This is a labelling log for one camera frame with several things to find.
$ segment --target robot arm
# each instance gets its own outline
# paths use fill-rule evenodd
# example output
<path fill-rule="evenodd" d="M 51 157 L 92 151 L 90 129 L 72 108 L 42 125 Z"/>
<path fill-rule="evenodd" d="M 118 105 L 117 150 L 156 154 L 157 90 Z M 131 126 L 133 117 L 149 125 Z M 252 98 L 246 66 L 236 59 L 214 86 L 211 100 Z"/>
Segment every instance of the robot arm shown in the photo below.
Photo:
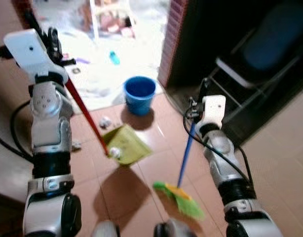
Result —
<path fill-rule="evenodd" d="M 203 98 L 204 116 L 195 130 L 202 142 L 222 153 L 242 170 L 234 155 L 234 145 L 220 130 L 225 110 L 225 97 Z M 210 172 L 224 204 L 228 237 L 281 237 L 271 217 L 257 201 L 253 185 L 215 152 L 205 149 Z"/>
<path fill-rule="evenodd" d="M 69 165 L 73 109 L 64 90 L 68 74 L 57 31 L 50 29 L 44 41 L 34 29 L 14 32 L 5 36 L 4 43 L 32 83 L 34 168 L 24 211 L 24 236 L 75 236 L 81 228 L 81 205 L 70 193 L 75 183 Z"/>

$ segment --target brown floor tile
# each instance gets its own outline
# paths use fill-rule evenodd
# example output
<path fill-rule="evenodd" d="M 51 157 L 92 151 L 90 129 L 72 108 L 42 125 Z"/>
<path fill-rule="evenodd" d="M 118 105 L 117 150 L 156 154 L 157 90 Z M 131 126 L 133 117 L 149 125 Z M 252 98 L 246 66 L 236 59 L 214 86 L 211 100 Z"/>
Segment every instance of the brown floor tile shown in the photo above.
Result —
<path fill-rule="evenodd" d="M 136 135 L 146 143 L 154 153 L 169 149 L 168 142 L 157 122 L 154 122 L 152 127 L 144 131 L 136 131 Z"/>
<path fill-rule="evenodd" d="M 225 223 L 222 227 L 219 227 L 219 229 L 224 237 L 226 237 L 227 226 L 228 226 L 228 223 Z"/>
<path fill-rule="evenodd" d="M 119 167 L 99 177 L 111 218 L 118 218 L 152 201 L 138 165 Z"/>
<path fill-rule="evenodd" d="M 172 185 L 177 185 L 180 166 L 171 150 L 154 153 L 138 162 L 147 185 L 152 189 L 155 181 L 162 181 Z M 182 185 L 189 184 L 189 179 L 185 175 Z"/>
<path fill-rule="evenodd" d="M 152 237 L 155 225 L 161 223 L 162 218 L 151 202 L 113 221 L 119 225 L 122 237 Z"/>
<path fill-rule="evenodd" d="M 168 144 L 174 147 L 185 143 L 188 140 L 188 134 L 183 127 L 182 115 L 171 114 L 157 120 L 162 134 L 165 136 Z"/>
<path fill-rule="evenodd" d="M 183 156 L 185 153 L 187 143 L 181 143 L 172 148 L 176 159 L 182 164 Z M 210 165 L 204 156 L 204 148 L 201 144 L 193 141 L 189 158 L 185 170 L 185 174 L 189 177 L 191 181 L 197 180 L 199 177 L 210 172 Z"/>
<path fill-rule="evenodd" d="M 208 235 L 208 237 L 223 237 L 224 235 L 222 235 L 222 233 L 220 232 L 219 229 L 214 230 L 213 233 L 211 233 L 210 235 Z"/>
<path fill-rule="evenodd" d="M 217 226 L 223 227 L 226 224 L 224 205 L 211 174 L 202 176 L 193 185 Z"/>
<path fill-rule="evenodd" d="M 77 236 L 90 236 L 97 223 L 109 219 L 98 179 L 75 186 L 72 194 L 78 195 L 81 201 L 82 227 Z"/>
<path fill-rule="evenodd" d="M 275 186 L 269 184 L 270 180 L 264 177 L 255 178 L 255 188 L 258 201 L 274 220 L 283 236 L 303 236 L 303 225 L 288 204 L 281 198 Z"/>
<path fill-rule="evenodd" d="M 166 94 L 160 94 L 155 96 L 151 108 L 154 110 L 154 115 L 156 119 L 171 115 L 179 114 L 177 110 L 170 104 Z"/>
<path fill-rule="evenodd" d="M 96 139 L 92 128 L 83 114 L 74 115 L 71 118 L 71 128 L 73 141 L 86 142 Z"/>
<path fill-rule="evenodd" d="M 74 176 L 76 184 L 97 177 L 92 160 L 94 143 L 97 141 L 85 142 L 82 144 L 81 150 L 71 154 L 71 174 Z"/>
<path fill-rule="evenodd" d="M 110 159 L 104 154 L 99 141 L 93 140 L 87 144 L 98 177 L 118 167 L 118 163 L 114 159 Z"/>

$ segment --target plastic bucket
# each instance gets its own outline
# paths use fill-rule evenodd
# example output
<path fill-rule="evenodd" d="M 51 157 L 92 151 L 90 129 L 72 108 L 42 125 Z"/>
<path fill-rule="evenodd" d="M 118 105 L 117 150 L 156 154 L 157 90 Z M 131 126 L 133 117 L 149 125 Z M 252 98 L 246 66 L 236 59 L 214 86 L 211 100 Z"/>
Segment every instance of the plastic bucket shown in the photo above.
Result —
<path fill-rule="evenodd" d="M 156 83 L 147 77 L 133 77 L 124 84 L 128 110 L 139 116 L 148 114 L 155 95 Z"/>

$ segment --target wires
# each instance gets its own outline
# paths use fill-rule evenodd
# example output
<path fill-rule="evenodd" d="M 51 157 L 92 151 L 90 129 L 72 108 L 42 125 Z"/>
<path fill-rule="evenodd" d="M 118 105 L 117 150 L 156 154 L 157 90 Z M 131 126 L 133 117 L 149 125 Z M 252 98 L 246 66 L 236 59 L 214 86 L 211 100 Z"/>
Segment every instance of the wires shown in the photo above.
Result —
<path fill-rule="evenodd" d="M 247 159 L 246 153 L 244 152 L 244 150 L 240 146 L 236 146 L 236 148 L 240 150 L 242 156 L 244 157 L 245 166 L 246 166 L 246 169 L 247 169 L 249 181 L 251 183 L 251 186 L 254 187 L 254 181 L 252 179 L 252 175 L 251 175 L 251 171 L 250 171 L 250 167 L 249 167 L 249 163 L 248 163 L 248 159 Z"/>
<path fill-rule="evenodd" d="M 4 59 L 13 58 L 12 54 L 10 53 L 10 51 L 5 45 L 0 46 L 0 58 L 4 58 Z"/>
<path fill-rule="evenodd" d="M 13 148 L 12 146 L 10 146 L 9 144 L 7 144 L 4 140 L 2 140 L 0 138 L 0 144 L 3 145 L 5 148 L 7 148 L 8 150 L 10 150 L 11 152 L 13 152 L 14 154 L 26 159 L 28 162 L 31 162 L 33 163 L 33 157 L 32 155 L 30 155 L 29 153 L 27 153 L 27 151 L 21 146 L 18 138 L 17 138 L 17 135 L 16 135 L 16 132 L 15 132 L 15 128 L 14 128 L 14 125 L 15 125 L 15 119 L 16 119 L 16 116 L 17 114 L 24 108 L 26 107 L 28 104 L 30 103 L 30 101 L 27 101 L 25 103 L 23 103 L 22 105 L 20 105 L 11 115 L 11 118 L 10 118 L 10 131 L 11 131 L 11 135 L 12 135 L 12 138 L 14 140 L 14 143 L 15 145 L 19 148 L 20 151 L 18 151 L 17 149 Z"/>
<path fill-rule="evenodd" d="M 17 146 L 17 148 L 20 150 L 20 152 L 25 156 L 25 158 L 27 160 L 32 160 L 33 157 L 32 155 L 30 155 L 23 147 L 22 145 L 20 144 L 19 140 L 18 140 L 18 137 L 17 137 L 17 134 L 16 134 L 16 131 L 15 131 L 15 119 L 18 115 L 18 113 L 24 108 L 26 107 L 28 104 L 30 103 L 30 100 L 28 100 L 27 102 L 23 103 L 22 105 L 20 105 L 11 115 L 11 118 L 10 118 L 10 131 L 11 131 L 11 136 L 13 138 L 13 141 L 15 143 L 15 145 Z"/>
<path fill-rule="evenodd" d="M 207 149 L 213 151 L 215 154 L 217 154 L 218 156 L 220 156 L 223 160 L 225 160 L 231 167 L 233 167 L 248 183 L 250 183 L 253 187 L 253 182 L 252 182 L 252 179 L 250 180 L 250 177 L 251 177 L 251 174 L 250 173 L 250 168 L 248 166 L 247 168 L 247 172 L 248 172 L 248 176 L 249 176 L 249 179 L 247 178 L 247 176 L 234 164 L 232 163 L 228 158 L 226 158 L 222 153 L 220 153 L 219 151 L 217 151 L 216 149 L 214 149 L 213 147 L 209 146 L 207 143 L 204 143 L 202 141 L 200 141 L 198 138 L 196 138 L 195 136 L 193 136 L 190 131 L 188 130 L 187 128 L 187 123 L 186 123 L 186 118 L 187 118 L 187 113 L 189 112 L 191 108 L 188 108 L 184 115 L 183 115 L 183 126 L 186 130 L 186 132 L 188 133 L 188 135 L 190 137 L 192 137 L 195 141 L 197 141 L 198 143 L 202 144 L 203 146 L 205 146 Z M 244 156 L 244 159 L 245 159 L 245 164 L 246 164 L 246 154 L 244 155 L 244 152 L 243 152 L 243 156 Z"/>
<path fill-rule="evenodd" d="M 0 144 L 3 145 L 4 147 L 6 147 L 8 150 L 10 150 L 11 152 L 15 153 L 16 155 L 24 158 L 24 159 L 27 159 L 27 157 L 21 153 L 20 151 L 18 151 L 17 149 L 13 148 L 12 146 L 10 146 L 9 144 L 7 144 L 5 141 L 3 141 L 1 138 L 0 138 Z"/>

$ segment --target dustpan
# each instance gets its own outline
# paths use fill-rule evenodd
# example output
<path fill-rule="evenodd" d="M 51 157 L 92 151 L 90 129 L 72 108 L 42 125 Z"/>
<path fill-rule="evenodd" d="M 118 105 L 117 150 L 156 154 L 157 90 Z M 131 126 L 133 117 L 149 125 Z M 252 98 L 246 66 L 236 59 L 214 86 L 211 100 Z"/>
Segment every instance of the dustpan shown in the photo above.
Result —
<path fill-rule="evenodd" d="M 108 149 L 120 149 L 120 156 L 113 157 L 121 165 L 131 165 L 152 153 L 152 150 L 135 134 L 127 124 L 103 136 Z"/>

